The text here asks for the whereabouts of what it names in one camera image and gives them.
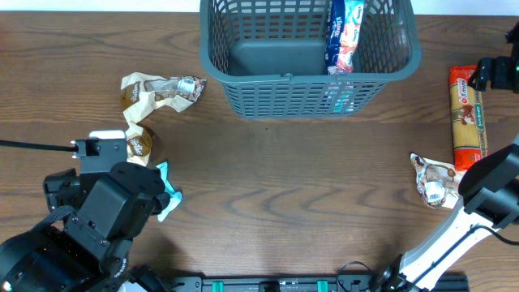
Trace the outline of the red yellow spaghetti packet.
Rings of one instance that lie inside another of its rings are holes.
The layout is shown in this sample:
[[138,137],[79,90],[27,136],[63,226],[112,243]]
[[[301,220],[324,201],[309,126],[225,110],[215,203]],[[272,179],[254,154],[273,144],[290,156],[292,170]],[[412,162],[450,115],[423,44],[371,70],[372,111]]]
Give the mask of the red yellow spaghetti packet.
[[469,86],[476,66],[452,67],[448,86],[456,171],[466,172],[488,154],[483,95]]

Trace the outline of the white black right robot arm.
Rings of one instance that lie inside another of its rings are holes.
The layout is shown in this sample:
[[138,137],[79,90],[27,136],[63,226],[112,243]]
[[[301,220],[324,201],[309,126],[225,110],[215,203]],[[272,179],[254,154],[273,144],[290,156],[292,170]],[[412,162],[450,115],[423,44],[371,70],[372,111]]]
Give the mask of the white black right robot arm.
[[372,291],[432,291],[471,247],[518,223],[518,141],[472,165],[449,217],[416,248],[400,255],[371,283]]

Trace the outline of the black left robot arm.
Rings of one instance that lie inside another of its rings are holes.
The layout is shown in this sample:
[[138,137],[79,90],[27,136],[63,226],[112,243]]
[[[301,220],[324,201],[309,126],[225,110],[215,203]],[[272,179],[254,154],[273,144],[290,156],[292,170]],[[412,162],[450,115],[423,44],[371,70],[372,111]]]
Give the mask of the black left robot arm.
[[1,245],[3,291],[116,291],[128,251],[169,203],[158,169],[119,162],[45,178],[49,215]]

